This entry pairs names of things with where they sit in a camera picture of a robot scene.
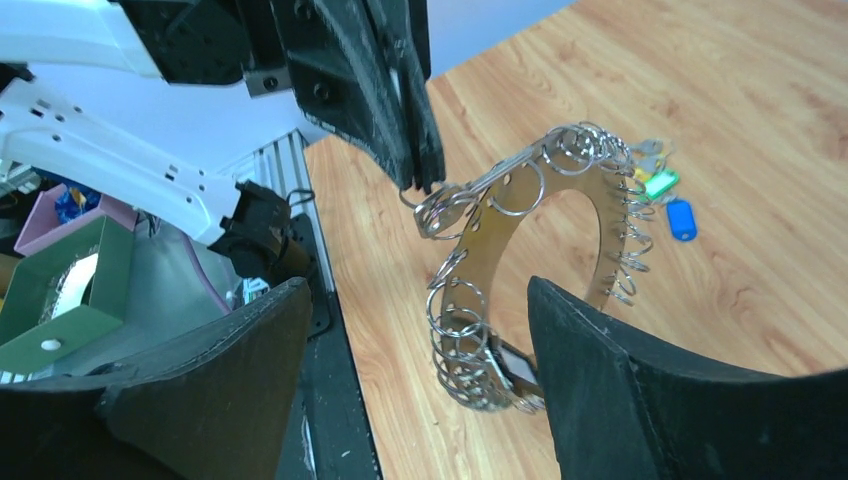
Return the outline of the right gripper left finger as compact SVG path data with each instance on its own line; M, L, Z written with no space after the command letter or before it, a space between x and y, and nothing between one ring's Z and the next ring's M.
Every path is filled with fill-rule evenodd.
M96 368L1 389L5 479L271 479L313 301L293 278Z

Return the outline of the green cardboard box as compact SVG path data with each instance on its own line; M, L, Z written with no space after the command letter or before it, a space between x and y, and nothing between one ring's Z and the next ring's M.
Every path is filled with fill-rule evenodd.
M102 217L21 260L1 309L1 370L41 371L121 327L134 240Z

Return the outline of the key bunch with coloured tags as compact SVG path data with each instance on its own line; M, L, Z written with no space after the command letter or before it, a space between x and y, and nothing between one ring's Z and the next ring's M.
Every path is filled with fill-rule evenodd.
M630 151L635 161L634 178L645 188L641 201L650 207L666 208L669 231L675 240L693 241L698 235L694 210L674 191L680 175L668 164L676 146L671 141L647 139L632 144Z

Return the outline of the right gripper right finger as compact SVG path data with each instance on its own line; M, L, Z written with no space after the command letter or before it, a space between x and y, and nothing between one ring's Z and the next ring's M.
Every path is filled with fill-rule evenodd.
M843 479L847 373L782 377L675 346L533 277L528 319L565 479Z

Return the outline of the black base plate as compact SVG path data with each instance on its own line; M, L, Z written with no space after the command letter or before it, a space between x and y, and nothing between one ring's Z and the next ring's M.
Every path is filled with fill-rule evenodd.
M320 259L323 241L305 213L293 218L291 233L313 258L313 314L275 477L381 479L338 295Z

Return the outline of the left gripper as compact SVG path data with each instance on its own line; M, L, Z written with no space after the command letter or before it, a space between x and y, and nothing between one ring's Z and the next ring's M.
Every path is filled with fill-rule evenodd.
M252 97L293 87L308 121L367 153L402 191L446 177L426 89L424 1L117 1L162 78Z

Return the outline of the black car key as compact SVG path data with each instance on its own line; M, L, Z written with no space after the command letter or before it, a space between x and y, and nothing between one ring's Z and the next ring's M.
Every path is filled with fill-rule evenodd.
M536 163L536 156L532 147L527 147L511 157L501 160L476 180L465 184L441 182L440 188L429 194L420 203L414 204L407 200L403 191L398 192L398 197L403 205L413 210L413 217L422 238L451 240L460 237L461 233L447 236L439 236L439 233L456 224L463 215L471 217L492 186L506 187L513 176L512 171L527 166L536 172L539 180L537 198L527 209L508 210L497 201L495 196L490 199L490 207L497 212L509 217L519 217L532 212L541 203L545 191L544 173Z

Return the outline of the pink box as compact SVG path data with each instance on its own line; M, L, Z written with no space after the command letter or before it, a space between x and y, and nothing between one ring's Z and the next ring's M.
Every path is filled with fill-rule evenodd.
M66 191L66 186L58 185L39 194L14 244L16 253L23 256L32 255L100 217L110 217L128 231L134 230L137 221L136 210L108 195L102 196L99 204L92 210L61 223L55 204Z

